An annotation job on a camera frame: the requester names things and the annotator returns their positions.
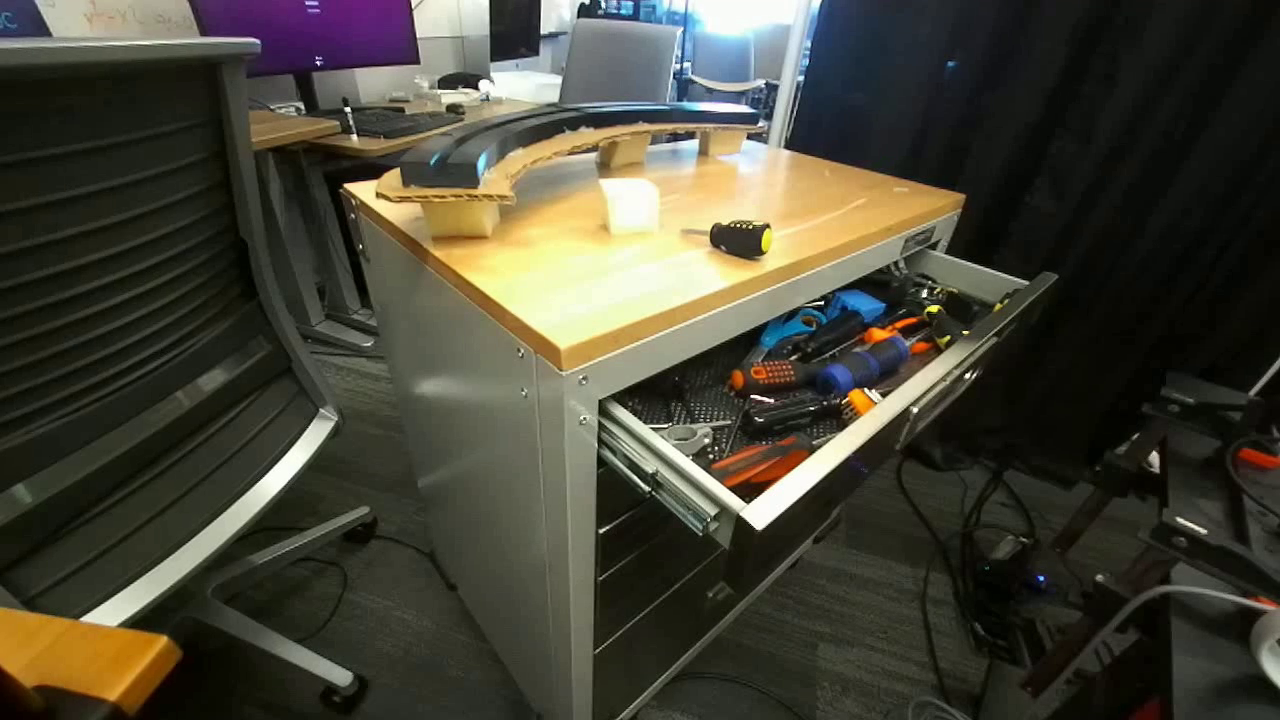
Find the orange handled pliers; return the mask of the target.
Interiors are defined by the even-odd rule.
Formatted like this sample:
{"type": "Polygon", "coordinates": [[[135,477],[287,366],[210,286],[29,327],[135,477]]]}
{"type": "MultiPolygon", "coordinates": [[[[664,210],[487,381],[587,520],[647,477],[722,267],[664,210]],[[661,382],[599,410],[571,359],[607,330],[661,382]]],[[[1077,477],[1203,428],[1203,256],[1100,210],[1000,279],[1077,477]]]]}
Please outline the orange handled pliers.
{"type": "Polygon", "coordinates": [[[711,477],[724,486],[764,486],[787,477],[798,464],[814,456],[814,445],[802,434],[745,445],[711,464],[711,477]]]}

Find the orange black screwdriver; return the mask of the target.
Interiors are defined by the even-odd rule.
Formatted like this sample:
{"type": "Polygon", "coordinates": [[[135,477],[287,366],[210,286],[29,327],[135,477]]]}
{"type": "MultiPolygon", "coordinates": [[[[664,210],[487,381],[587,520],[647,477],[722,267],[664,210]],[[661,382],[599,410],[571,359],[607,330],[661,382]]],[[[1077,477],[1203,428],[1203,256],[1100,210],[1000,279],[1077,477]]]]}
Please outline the orange black screwdriver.
{"type": "Polygon", "coordinates": [[[826,359],[835,359],[841,351],[859,349],[859,343],[880,343],[889,334],[908,338],[908,327],[915,327],[915,314],[893,319],[893,325],[868,325],[868,327],[835,325],[835,327],[816,330],[814,338],[791,343],[783,356],[731,366],[728,387],[739,397],[814,387],[814,371],[826,359]]]}

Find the black keyboard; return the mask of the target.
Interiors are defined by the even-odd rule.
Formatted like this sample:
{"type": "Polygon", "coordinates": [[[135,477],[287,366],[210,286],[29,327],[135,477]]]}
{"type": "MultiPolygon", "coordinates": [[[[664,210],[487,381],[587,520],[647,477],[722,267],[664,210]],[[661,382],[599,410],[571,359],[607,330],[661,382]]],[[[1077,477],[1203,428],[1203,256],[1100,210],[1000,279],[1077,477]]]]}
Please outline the black keyboard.
{"type": "Polygon", "coordinates": [[[377,141],[461,124],[457,111],[392,111],[392,109],[339,109],[337,121],[343,124],[343,132],[377,134],[377,141]]]}

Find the purple screen monitor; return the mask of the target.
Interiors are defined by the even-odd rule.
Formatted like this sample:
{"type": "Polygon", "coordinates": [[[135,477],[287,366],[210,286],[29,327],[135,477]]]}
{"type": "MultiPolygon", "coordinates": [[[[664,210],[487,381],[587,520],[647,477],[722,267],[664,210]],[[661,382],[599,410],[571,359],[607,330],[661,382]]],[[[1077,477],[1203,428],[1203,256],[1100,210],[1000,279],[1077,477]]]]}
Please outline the purple screen monitor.
{"type": "Polygon", "coordinates": [[[189,0],[204,35],[256,35],[256,74],[416,64],[414,0],[189,0]]]}

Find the grey metal tool cabinet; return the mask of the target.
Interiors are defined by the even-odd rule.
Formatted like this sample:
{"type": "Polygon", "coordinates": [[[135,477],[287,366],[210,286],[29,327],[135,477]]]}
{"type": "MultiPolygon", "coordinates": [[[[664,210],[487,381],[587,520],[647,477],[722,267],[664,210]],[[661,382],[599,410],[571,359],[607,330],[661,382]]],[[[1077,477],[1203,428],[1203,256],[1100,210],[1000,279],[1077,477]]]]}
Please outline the grey metal tool cabinet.
{"type": "Polygon", "coordinates": [[[664,144],[661,227],[611,234],[587,155],[515,182],[487,238],[440,238],[358,180],[368,286],[446,575],[539,720],[633,720],[820,532],[874,460],[735,544],[599,470],[599,404],[943,234],[965,200],[750,144],[664,144]],[[694,238],[760,219],[739,259],[694,238]]]}

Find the blue handled tool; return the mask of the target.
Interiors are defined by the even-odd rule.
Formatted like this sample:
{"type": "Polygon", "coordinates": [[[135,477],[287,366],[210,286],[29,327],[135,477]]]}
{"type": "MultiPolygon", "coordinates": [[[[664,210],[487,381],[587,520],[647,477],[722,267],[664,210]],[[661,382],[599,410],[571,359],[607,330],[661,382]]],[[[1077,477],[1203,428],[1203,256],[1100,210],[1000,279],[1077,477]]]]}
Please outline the blue handled tool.
{"type": "Polygon", "coordinates": [[[750,351],[750,365],[783,356],[791,343],[814,338],[826,327],[858,325],[868,327],[889,313],[889,305],[859,286],[841,286],[833,296],[807,298],[791,314],[777,314],[760,327],[757,349],[750,351]]]}

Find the black curtain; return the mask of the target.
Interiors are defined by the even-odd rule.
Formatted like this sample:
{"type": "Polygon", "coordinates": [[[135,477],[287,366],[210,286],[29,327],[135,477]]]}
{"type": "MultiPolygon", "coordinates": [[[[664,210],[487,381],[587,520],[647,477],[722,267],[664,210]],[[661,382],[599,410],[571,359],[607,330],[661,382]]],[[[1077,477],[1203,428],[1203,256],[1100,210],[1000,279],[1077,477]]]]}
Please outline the black curtain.
{"type": "Polygon", "coordinates": [[[1171,371],[1280,356],[1280,0],[820,0],[798,152],[958,186],[1052,293],[937,425],[1087,464],[1171,371]]]}

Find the black yellow stubby screwdriver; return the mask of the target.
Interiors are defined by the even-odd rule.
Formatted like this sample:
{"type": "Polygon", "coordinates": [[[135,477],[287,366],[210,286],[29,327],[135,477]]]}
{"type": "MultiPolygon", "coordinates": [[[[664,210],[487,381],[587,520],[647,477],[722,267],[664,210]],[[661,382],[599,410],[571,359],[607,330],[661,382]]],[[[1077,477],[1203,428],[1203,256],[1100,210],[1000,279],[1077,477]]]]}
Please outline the black yellow stubby screwdriver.
{"type": "Polygon", "coordinates": [[[773,227],[760,219],[715,219],[710,227],[694,227],[694,238],[739,259],[760,259],[773,248],[773,227]]]}

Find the grey mesh office chair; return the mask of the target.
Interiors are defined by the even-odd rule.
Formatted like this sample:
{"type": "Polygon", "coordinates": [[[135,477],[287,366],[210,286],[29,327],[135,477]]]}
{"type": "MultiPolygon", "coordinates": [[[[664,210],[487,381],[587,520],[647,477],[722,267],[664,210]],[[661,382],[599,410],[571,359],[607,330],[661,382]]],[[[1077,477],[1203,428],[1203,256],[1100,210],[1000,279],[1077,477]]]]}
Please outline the grey mesh office chair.
{"type": "Polygon", "coordinates": [[[245,40],[0,42],[0,591],[123,626],[196,616],[348,710],[363,677],[224,600],[353,507],[230,549],[337,431],[264,243],[245,40]]]}

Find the dark background monitor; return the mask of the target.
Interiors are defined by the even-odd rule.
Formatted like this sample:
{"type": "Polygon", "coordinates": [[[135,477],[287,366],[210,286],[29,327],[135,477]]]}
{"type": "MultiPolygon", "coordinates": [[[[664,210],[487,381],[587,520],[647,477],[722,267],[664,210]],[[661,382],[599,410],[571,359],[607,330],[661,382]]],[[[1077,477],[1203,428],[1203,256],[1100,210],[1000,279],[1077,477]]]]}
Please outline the dark background monitor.
{"type": "Polygon", "coordinates": [[[539,0],[487,0],[487,54],[532,61],[539,51],[539,0]]]}

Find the blue orange screwdriver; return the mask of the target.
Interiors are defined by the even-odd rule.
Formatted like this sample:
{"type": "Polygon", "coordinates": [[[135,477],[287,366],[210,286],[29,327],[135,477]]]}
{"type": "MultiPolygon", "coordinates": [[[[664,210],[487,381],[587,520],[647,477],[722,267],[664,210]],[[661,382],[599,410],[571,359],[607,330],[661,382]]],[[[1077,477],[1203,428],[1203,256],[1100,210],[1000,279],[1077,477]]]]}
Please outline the blue orange screwdriver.
{"type": "Polygon", "coordinates": [[[908,359],[928,356],[934,343],[928,338],[905,338],[905,334],[889,334],[880,343],[859,343],[841,351],[835,359],[826,359],[814,371],[814,387],[829,392],[829,397],[845,397],[852,387],[874,387],[880,381],[889,381],[893,371],[900,371],[908,359]]]}

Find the open metal drawer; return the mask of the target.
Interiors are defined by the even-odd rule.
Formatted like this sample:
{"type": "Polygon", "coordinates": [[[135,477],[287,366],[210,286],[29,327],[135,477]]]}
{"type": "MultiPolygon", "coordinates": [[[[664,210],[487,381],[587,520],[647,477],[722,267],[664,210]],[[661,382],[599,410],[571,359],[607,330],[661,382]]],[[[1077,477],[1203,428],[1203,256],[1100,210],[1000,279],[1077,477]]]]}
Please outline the open metal drawer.
{"type": "Polygon", "coordinates": [[[905,250],[599,404],[599,470],[735,544],[905,448],[958,404],[1052,293],[948,256],[905,250]]]}

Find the black equipment stand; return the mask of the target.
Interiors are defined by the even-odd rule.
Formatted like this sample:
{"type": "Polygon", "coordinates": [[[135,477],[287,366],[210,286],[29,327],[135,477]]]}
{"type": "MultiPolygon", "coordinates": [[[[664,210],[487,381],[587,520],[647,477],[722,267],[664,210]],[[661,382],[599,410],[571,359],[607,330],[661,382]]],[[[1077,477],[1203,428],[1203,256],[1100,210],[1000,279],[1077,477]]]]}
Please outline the black equipment stand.
{"type": "Polygon", "coordinates": [[[1022,686],[1031,720],[1280,720],[1276,387],[1167,375],[1100,469],[1063,549],[1114,497],[1154,497],[1142,553],[1022,686]]]}

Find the small translucent white cup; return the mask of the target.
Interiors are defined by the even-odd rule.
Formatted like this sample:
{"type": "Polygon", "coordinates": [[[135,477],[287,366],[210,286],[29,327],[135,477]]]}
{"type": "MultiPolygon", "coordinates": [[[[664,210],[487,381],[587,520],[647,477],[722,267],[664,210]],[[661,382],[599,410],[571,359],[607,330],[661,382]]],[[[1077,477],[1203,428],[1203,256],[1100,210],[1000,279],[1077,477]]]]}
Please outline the small translucent white cup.
{"type": "Polygon", "coordinates": [[[661,227],[661,186],[642,175],[611,175],[599,182],[605,222],[611,234],[635,234],[661,227]]]}

